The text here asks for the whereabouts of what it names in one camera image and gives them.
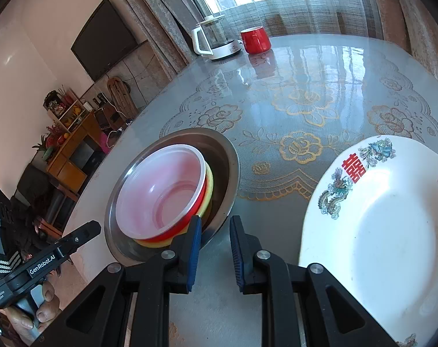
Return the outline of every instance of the white plate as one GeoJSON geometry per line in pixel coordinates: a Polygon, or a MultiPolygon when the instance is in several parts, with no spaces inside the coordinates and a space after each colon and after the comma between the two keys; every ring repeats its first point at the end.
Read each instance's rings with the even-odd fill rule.
{"type": "Polygon", "coordinates": [[[313,262],[399,346],[425,347],[438,328],[438,155],[388,135],[344,151],[306,211],[299,265],[313,262]]]}

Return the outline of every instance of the white kettle base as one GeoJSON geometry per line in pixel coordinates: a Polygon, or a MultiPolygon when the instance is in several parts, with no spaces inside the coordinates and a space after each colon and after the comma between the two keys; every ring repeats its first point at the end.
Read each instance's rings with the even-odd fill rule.
{"type": "Polygon", "coordinates": [[[229,57],[231,55],[234,55],[234,54],[240,52],[241,49],[242,48],[241,48],[240,44],[238,43],[238,40],[235,39],[235,40],[231,41],[230,43],[227,43],[223,46],[214,48],[212,50],[213,51],[212,55],[204,54],[202,56],[206,57],[210,60],[220,60],[220,59],[223,59],[225,57],[229,57]]]}

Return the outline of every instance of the screw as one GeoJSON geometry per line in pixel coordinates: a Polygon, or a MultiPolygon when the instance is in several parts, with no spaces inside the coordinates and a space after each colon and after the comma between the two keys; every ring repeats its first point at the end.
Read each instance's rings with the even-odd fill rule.
{"type": "Polygon", "coordinates": [[[111,272],[112,274],[118,272],[121,270],[121,265],[118,262],[113,262],[112,264],[109,264],[107,266],[108,272],[111,272]]]}
{"type": "Polygon", "coordinates": [[[256,253],[256,257],[260,258],[260,259],[269,259],[270,258],[270,252],[268,252],[267,250],[259,250],[256,253]]]}
{"type": "Polygon", "coordinates": [[[324,272],[324,267],[320,264],[312,264],[311,265],[311,271],[314,274],[321,274],[322,272],[324,272]]]}
{"type": "Polygon", "coordinates": [[[164,259],[171,259],[174,258],[176,256],[176,253],[172,250],[163,250],[161,252],[161,257],[163,257],[164,259]]]}

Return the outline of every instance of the glass kettle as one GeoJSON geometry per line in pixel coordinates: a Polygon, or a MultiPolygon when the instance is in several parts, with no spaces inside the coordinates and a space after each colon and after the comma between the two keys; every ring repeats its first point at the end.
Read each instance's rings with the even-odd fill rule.
{"type": "Polygon", "coordinates": [[[223,59],[241,50],[238,41],[232,36],[225,15],[205,17],[192,30],[192,40],[195,52],[211,60],[223,59]],[[206,46],[205,49],[200,48],[200,41],[206,46]]]}

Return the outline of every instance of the white wall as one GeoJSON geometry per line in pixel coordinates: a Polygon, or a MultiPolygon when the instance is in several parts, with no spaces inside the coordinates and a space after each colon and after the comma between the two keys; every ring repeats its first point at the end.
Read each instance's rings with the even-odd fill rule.
{"type": "MultiPolygon", "coordinates": [[[[81,96],[93,84],[71,51],[79,32],[102,0],[23,0],[22,25],[49,69],[81,96]]],[[[110,0],[139,43],[146,37],[121,0],[110,0]]]]}
{"type": "MultiPolygon", "coordinates": [[[[81,96],[92,80],[71,51],[102,0],[11,0],[0,16],[0,188],[10,197],[46,126],[44,97],[60,85],[81,96]]],[[[145,36],[111,0],[138,41],[145,36]]]]}
{"type": "Polygon", "coordinates": [[[16,13],[10,5],[0,16],[0,188],[7,197],[52,124],[42,103],[58,84],[16,13]]]}

